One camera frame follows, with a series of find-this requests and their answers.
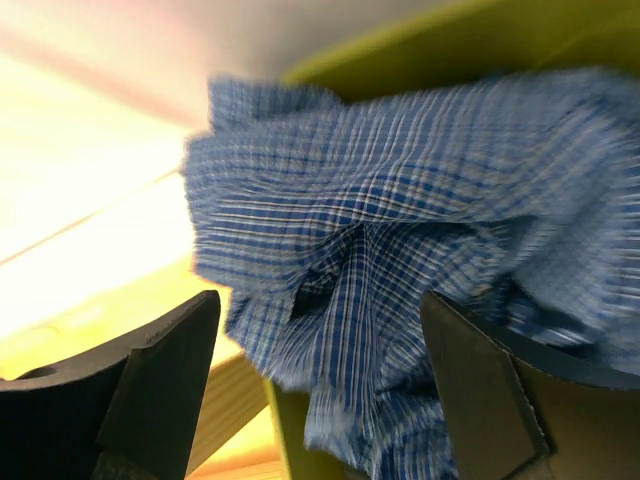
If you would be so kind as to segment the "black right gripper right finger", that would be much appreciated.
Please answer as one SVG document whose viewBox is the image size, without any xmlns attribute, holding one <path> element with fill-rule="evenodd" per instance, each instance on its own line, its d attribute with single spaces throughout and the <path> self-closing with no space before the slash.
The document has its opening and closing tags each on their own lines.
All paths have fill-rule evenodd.
<svg viewBox="0 0 640 480">
<path fill-rule="evenodd" d="M 639 378 L 429 292 L 420 316 L 462 479 L 636 479 Z"/>
</svg>

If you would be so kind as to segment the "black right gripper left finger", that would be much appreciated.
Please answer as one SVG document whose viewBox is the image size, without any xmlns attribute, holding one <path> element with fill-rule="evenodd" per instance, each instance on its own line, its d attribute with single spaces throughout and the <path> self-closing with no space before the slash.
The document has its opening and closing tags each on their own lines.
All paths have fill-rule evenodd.
<svg viewBox="0 0 640 480">
<path fill-rule="evenodd" d="M 221 301 L 205 290 L 158 319 L 1 383 L 4 479 L 182 479 Z"/>
</svg>

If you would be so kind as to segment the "blue checkered shirt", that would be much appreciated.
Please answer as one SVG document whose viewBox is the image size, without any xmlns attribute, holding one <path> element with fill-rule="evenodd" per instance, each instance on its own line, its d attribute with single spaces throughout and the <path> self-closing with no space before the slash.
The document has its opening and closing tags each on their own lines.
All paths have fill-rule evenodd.
<svg viewBox="0 0 640 480">
<path fill-rule="evenodd" d="M 306 392 L 307 446 L 374 479 L 457 475 L 422 333 L 436 292 L 639 369 L 639 82 L 520 73 L 346 104 L 218 79 L 184 164 L 227 335 Z"/>
</svg>

